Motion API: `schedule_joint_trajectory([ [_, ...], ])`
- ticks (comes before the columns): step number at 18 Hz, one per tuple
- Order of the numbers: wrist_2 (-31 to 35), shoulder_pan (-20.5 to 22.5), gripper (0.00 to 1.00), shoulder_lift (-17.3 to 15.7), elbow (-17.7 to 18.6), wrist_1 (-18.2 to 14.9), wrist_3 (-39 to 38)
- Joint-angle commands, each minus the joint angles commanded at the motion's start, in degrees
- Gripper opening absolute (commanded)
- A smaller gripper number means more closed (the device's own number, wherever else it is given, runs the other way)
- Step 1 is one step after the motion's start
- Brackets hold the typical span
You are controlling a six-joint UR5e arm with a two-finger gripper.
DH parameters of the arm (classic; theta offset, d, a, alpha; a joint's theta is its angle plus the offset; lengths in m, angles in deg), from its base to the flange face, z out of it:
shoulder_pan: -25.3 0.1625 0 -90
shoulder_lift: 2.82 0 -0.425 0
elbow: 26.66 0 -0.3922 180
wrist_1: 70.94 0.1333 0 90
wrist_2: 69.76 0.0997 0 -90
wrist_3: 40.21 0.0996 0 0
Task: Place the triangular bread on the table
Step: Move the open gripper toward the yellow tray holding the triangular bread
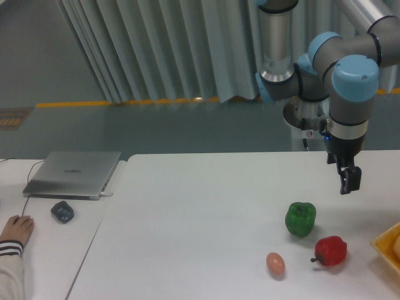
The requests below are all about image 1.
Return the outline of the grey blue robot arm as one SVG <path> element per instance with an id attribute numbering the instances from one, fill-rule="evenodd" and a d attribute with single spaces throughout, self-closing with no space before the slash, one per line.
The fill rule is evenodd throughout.
<path id="1" fill-rule="evenodd" d="M 297 113 L 287 121 L 302 130 L 319 131 L 327 163 L 336 165 L 341 193 L 348 194 L 360 187 L 362 171 L 354 158 L 363 148 L 379 71 L 399 64 L 399 18 L 382 1 L 337 5 L 357 35 L 344 39 L 336 32 L 323 32 L 292 62 L 290 25 L 297 2 L 257 1 L 263 59 L 256 82 L 266 102 L 293 96 L 313 106 L 329 101 L 320 116 Z"/>

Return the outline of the forearm in striped sleeve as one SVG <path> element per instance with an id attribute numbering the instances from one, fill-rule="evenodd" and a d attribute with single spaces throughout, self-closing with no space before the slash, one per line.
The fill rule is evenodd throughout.
<path id="1" fill-rule="evenodd" d="M 24 299 L 23 249 L 19 241 L 1 241 L 1 299 Z"/>

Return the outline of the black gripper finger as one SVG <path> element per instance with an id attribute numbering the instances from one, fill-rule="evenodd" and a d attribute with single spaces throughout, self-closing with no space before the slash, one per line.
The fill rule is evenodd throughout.
<path id="1" fill-rule="evenodd" d="M 336 169 L 337 169 L 337 173 L 339 175 L 342 174 L 342 164 L 341 164 L 341 159 L 338 158 L 336 155 L 332 154 L 332 153 L 328 153 L 327 154 L 327 164 L 335 164 L 336 165 Z"/>
<path id="2" fill-rule="evenodd" d="M 341 179 L 340 194 L 349 194 L 360 188 L 362 170 L 358 166 L 348 166 L 339 168 L 339 176 Z"/>

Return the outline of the person's hand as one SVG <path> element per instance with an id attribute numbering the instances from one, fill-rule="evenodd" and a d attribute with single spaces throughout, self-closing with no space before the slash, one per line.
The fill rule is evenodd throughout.
<path id="1" fill-rule="evenodd" d="M 31 216 L 12 216 L 2 230 L 1 242 L 14 241 L 25 246 L 33 230 L 34 219 Z"/>

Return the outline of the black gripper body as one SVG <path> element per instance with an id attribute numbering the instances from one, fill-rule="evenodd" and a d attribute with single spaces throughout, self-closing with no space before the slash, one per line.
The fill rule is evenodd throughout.
<path id="1" fill-rule="evenodd" d="M 366 135 L 366 123 L 343 125 L 333 119 L 323 120 L 323 140 L 327 153 L 341 159 L 341 164 L 354 163 L 361 151 Z"/>

